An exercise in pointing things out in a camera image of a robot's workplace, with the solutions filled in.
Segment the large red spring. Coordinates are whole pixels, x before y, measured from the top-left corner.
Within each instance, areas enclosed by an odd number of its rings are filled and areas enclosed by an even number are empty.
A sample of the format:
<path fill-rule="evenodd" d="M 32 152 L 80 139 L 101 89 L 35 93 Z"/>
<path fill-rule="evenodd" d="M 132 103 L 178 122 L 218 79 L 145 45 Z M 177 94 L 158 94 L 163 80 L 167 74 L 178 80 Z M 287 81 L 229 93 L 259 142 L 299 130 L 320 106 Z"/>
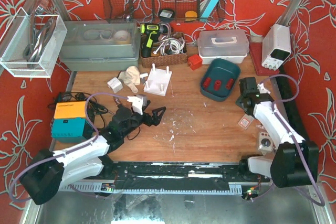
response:
<path fill-rule="evenodd" d="M 226 85 L 225 85 L 225 88 L 226 88 L 227 90 L 230 90 L 230 89 L 233 87 L 234 83 L 235 83 L 235 79 L 232 79 L 232 78 L 229 79 L 229 80 L 227 81 Z"/>
<path fill-rule="evenodd" d="M 214 90 L 219 91 L 222 86 L 222 82 L 220 80 L 216 80 L 214 83 Z"/>

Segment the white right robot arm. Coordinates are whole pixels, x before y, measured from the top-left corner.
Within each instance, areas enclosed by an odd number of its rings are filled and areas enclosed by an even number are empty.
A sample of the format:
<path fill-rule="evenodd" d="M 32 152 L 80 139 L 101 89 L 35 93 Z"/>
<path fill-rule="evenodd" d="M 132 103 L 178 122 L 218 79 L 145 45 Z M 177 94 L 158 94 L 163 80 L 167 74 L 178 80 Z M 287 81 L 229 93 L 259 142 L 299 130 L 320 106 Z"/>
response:
<path fill-rule="evenodd" d="M 277 102 L 261 91 L 254 77 L 239 80 L 236 104 L 246 115 L 258 120 L 269 134 L 274 151 L 265 155 L 244 156 L 239 164 L 246 173 L 271 178 L 279 188 L 312 185 L 318 179 L 319 151 L 285 120 Z"/>

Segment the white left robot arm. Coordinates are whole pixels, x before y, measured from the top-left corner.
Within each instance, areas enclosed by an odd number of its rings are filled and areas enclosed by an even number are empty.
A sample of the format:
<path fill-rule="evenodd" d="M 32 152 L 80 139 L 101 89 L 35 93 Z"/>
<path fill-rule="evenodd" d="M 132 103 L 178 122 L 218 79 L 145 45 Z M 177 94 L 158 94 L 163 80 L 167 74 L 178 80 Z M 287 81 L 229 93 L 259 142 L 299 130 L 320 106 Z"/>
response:
<path fill-rule="evenodd" d="M 51 152 L 40 150 L 19 177 L 20 183 L 37 205 L 51 200 L 59 189 L 87 177 L 98 176 L 111 164 L 107 155 L 117 150 L 124 139 L 139 128 L 160 124 L 166 108 L 151 113 L 133 112 L 119 104 L 111 122 L 94 136 L 70 148 Z"/>

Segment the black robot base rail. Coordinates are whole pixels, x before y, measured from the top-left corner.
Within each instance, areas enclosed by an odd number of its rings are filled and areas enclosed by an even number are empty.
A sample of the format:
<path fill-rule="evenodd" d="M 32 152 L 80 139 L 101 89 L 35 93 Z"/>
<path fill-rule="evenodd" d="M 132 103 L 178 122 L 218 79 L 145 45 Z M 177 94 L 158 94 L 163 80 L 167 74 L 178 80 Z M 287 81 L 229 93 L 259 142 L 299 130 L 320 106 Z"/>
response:
<path fill-rule="evenodd" d="M 122 190 L 229 190 L 230 185 L 263 186 L 270 179 L 244 174 L 237 163 L 115 162 L 90 180 L 111 181 Z"/>

